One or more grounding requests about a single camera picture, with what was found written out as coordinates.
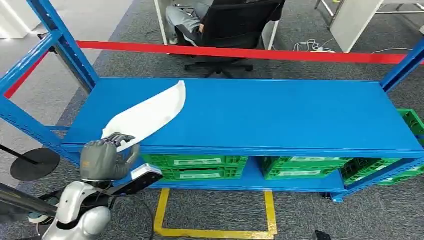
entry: black round base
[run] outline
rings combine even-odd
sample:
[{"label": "black round base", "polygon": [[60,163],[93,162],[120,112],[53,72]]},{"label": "black round base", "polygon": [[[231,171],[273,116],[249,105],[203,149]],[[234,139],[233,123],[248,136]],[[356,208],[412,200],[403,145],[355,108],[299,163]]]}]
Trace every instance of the black round base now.
[{"label": "black round base", "polygon": [[47,148],[31,150],[23,156],[38,164],[33,164],[18,158],[10,168],[10,174],[14,179],[20,181],[34,181],[51,174],[59,165],[61,157]]}]

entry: blue metal shelf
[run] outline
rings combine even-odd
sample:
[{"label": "blue metal shelf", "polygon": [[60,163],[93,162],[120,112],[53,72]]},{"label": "blue metal shelf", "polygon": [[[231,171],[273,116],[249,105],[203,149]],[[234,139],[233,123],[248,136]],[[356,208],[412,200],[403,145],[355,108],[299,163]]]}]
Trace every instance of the blue metal shelf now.
[{"label": "blue metal shelf", "polygon": [[[62,146],[79,151],[116,114],[178,80],[101,78]],[[144,153],[424,157],[375,81],[185,79],[185,85],[183,110],[141,143]],[[111,93],[116,100],[105,104]]]},{"label": "blue metal shelf", "polygon": [[265,180],[256,159],[251,157],[244,168],[242,177],[234,180],[205,181],[159,181],[151,188],[171,189],[207,189],[207,190],[242,190],[242,191],[285,191],[285,192],[322,192],[343,193],[345,186],[339,170],[325,178],[298,178],[284,180]]},{"label": "blue metal shelf", "polygon": [[[73,163],[79,164],[79,152],[84,144],[98,140],[112,117],[180,80],[99,78],[49,0],[27,2],[49,34],[0,79],[0,94],[53,46],[90,93],[70,128],[45,126],[3,96],[0,96],[0,118]],[[265,181],[252,160],[238,180],[159,182],[154,187],[329,192],[332,200],[339,202],[372,184],[423,165],[424,149],[387,96],[423,59],[424,39],[380,82],[185,79],[184,109],[168,125],[141,142],[144,153],[402,160],[346,188],[339,171],[324,179]],[[60,139],[52,130],[69,131]]]}]

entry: gray carpet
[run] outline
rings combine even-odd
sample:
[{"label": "gray carpet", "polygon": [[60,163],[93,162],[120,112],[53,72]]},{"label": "gray carpet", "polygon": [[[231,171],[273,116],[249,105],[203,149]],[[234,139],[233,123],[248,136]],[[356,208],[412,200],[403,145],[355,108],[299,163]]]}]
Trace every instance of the gray carpet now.
[{"label": "gray carpet", "polygon": [[[277,34],[276,48],[292,50],[295,43],[316,39],[324,43],[332,38],[314,0],[288,0]],[[120,22],[111,41],[160,43],[154,5],[151,0],[135,0]],[[386,48],[411,48],[422,36],[404,17],[385,15],[371,21],[370,28],[353,52],[374,52]],[[326,47],[339,51],[335,41]],[[193,60],[183,56],[103,51],[94,64],[101,76],[200,77],[205,71],[183,71]],[[358,79],[378,80],[390,65],[288,62],[248,60],[253,72],[237,72],[238,78],[275,79]],[[424,117],[420,67],[400,84],[390,97],[397,107],[413,108]],[[78,91],[58,125],[70,125],[85,96]],[[76,168],[62,161],[54,174],[18,189],[39,196],[78,179]],[[306,240],[313,230],[329,233],[333,240],[418,240],[424,238],[424,176],[395,186],[374,186],[332,203],[316,193],[275,192],[278,240]],[[139,194],[155,211],[160,191],[145,190]],[[120,199],[113,222],[102,239],[147,239],[149,216],[135,199]],[[164,228],[265,231],[267,228],[264,197],[261,192],[171,190]],[[33,236],[34,226],[26,222],[11,224],[2,236],[17,239]],[[175,239],[156,236],[155,239]]]}]

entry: gray pants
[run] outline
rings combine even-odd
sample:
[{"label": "gray pants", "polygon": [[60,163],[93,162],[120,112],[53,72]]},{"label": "gray pants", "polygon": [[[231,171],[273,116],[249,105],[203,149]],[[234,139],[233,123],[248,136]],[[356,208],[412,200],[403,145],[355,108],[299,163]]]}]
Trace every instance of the gray pants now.
[{"label": "gray pants", "polygon": [[175,37],[175,26],[183,25],[190,33],[200,25],[202,18],[206,16],[214,0],[195,0],[193,3],[194,14],[190,16],[187,12],[176,6],[170,5],[166,8],[166,19],[170,26],[170,33]]}]

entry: black chair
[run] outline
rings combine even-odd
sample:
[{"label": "black chair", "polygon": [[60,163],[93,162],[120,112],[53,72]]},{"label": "black chair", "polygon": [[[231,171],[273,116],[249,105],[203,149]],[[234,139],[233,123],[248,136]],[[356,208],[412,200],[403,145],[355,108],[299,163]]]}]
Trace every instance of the black chair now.
[{"label": "black chair", "polygon": [[[183,25],[176,26],[179,43],[184,42],[186,36],[199,47],[255,49],[258,47],[265,25],[269,21],[280,19],[285,0],[262,0],[239,4],[233,4],[234,0],[232,4],[228,2],[230,1],[214,1],[201,20],[204,24],[203,33],[198,30],[191,33]],[[205,61],[187,64],[184,69],[189,71],[192,68],[209,68],[210,71],[204,76],[205,78],[214,73],[233,78],[226,69],[253,71],[253,65],[236,64],[243,58],[211,56],[202,58]]]}]

